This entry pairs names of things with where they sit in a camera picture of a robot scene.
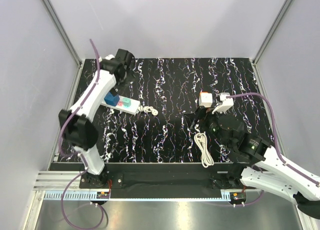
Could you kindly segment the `teal small cube plug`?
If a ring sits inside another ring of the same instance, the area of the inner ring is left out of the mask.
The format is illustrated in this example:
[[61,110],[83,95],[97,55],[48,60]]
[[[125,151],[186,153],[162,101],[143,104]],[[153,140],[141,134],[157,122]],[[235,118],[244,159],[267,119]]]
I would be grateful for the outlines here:
[[132,104],[130,98],[123,98],[122,103],[125,108],[129,108]]

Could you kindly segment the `white cube socket adapter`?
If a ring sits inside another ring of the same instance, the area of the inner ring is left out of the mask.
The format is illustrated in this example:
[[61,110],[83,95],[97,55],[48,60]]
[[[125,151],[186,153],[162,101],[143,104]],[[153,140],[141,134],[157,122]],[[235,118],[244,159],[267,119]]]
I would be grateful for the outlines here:
[[211,108],[213,104],[212,93],[199,95],[198,105],[200,107]]

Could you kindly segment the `blue cube socket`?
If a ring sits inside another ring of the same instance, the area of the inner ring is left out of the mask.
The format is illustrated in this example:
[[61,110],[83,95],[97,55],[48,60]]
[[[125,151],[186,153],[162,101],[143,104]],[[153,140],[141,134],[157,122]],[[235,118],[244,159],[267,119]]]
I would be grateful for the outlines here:
[[117,106],[120,101],[120,96],[118,94],[113,95],[111,92],[108,92],[104,97],[104,102],[109,106]]

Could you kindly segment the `orange power strip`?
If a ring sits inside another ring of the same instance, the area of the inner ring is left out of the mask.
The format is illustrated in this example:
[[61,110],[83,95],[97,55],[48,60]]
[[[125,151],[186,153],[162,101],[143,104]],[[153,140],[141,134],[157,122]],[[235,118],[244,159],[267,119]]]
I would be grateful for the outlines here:
[[206,95],[206,94],[209,94],[209,93],[206,92],[206,91],[201,91],[201,92],[199,93],[200,96],[201,96],[201,95]]

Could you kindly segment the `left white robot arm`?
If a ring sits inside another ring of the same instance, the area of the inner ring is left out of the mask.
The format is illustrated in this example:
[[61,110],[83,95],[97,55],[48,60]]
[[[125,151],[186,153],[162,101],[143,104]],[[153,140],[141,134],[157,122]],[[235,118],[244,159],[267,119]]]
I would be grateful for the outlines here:
[[134,55],[118,49],[116,55],[96,56],[97,70],[81,97],[68,110],[58,114],[60,124],[58,145],[66,141],[84,164],[83,175],[89,184],[103,188],[108,183],[108,170],[97,149],[99,133],[93,125],[95,114],[108,94],[118,98],[116,88],[130,76]]

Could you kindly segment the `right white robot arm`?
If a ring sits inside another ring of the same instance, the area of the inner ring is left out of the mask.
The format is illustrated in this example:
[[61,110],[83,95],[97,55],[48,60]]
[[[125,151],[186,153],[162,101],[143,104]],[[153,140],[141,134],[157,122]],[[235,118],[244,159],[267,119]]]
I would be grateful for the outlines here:
[[261,189],[293,203],[309,217],[320,218],[320,178],[289,160],[268,141],[249,133],[232,115],[187,113],[191,129],[209,134],[229,150],[227,182]]

